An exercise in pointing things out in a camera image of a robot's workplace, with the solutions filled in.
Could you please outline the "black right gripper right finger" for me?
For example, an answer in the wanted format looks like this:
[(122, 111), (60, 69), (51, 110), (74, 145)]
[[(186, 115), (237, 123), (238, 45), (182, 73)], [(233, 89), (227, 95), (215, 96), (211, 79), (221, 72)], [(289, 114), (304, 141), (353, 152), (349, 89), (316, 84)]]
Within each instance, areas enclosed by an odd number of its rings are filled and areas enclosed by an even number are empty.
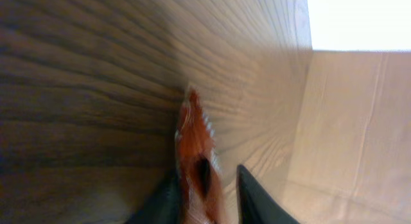
[(275, 202), (244, 165), (240, 164), (237, 166), (236, 174), (239, 223), (299, 223)]

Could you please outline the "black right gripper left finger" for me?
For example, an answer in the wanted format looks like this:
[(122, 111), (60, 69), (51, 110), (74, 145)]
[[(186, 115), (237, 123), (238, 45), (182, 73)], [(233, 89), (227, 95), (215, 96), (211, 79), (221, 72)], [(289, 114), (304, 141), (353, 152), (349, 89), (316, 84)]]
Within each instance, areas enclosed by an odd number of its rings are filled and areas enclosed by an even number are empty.
[(125, 224), (178, 224), (181, 203), (177, 173), (170, 171)]

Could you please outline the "red chocolate bar wrapper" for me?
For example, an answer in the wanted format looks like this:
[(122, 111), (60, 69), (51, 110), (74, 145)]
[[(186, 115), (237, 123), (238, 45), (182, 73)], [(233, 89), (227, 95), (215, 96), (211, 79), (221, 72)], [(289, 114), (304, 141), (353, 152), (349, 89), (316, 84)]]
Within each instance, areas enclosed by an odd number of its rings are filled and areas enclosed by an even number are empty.
[(182, 223), (226, 223), (214, 130), (194, 88), (186, 91), (175, 132)]

